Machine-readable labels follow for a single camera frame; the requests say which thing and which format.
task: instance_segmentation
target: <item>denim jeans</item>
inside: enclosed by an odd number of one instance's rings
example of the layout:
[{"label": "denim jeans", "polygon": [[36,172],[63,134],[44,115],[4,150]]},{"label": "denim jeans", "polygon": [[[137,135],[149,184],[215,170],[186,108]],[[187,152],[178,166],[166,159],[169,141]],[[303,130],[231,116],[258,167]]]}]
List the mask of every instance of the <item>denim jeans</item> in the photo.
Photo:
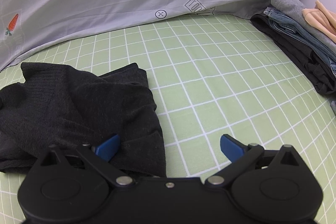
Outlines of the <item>denim jeans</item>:
[{"label": "denim jeans", "polygon": [[330,66],[333,74],[336,76],[336,55],[328,47],[308,33],[299,23],[279,10],[267,8],[264,14],[268,16],[268,22],[271,28],[278,32],[285,33],[311,47],[314,52]]}]

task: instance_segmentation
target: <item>silver screw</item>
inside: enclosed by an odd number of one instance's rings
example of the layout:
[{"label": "silver screw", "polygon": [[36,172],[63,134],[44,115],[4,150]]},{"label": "silver screw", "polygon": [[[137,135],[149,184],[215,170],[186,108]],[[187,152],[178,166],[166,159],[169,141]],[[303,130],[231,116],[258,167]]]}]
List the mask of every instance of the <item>silver screw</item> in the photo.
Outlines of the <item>silver screw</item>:
[{"label": "silver screw", "polygon": [[173,188],[174,186],[175,186],[175,183],[173,183],[173,182],[167,182],[166,183],[167,188]]},{"label": "silver screw", "polygon": [[213,185],[218,185],[224,182],[224,178],[222,178],[221,176],[212,176],[208,178],[208,182]]},{"label": "silver screw", "polygon": [[129,185],[133,182],[133,179],[129,176],[121,176],[115,180],[119,185]]}]

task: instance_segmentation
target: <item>green plaid fabric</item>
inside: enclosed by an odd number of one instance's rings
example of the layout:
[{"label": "green plaid fabric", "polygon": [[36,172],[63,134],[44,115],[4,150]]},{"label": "green plaid fabric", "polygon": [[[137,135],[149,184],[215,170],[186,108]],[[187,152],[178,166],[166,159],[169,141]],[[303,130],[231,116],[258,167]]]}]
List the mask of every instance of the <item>green plaid fabric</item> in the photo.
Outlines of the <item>green plaid fabric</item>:
[{"label": "green plaid fabric", "polygon": [[[64,42],[26,62],[68,64],[97,75],[138,63],[157,103],[169,177],[204,180],[228,165],[219,147],[222,134],[266,149],[289,143],[324,190],[316,220],[335,222],[335,115],[248,20],[184,15]],[[18,81],[24,81],[20,65],[0,73],[0,88]],[[23,220],[16,199],[23,179],[0,175],[0,224]]]}]

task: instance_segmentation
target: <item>beige clothing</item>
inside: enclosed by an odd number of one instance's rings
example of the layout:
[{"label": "beige clothing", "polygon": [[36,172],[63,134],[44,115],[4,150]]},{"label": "beige clothing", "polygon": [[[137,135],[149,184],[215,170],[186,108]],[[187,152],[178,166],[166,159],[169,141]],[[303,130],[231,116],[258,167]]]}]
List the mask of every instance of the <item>beige clothing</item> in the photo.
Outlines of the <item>beige clothing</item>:
[{"label": "beige clothing", "polygon": [[336,43],[336,13],[327,10],[318,0],[315,4],[315,9],[302,10],[305,20]]}]

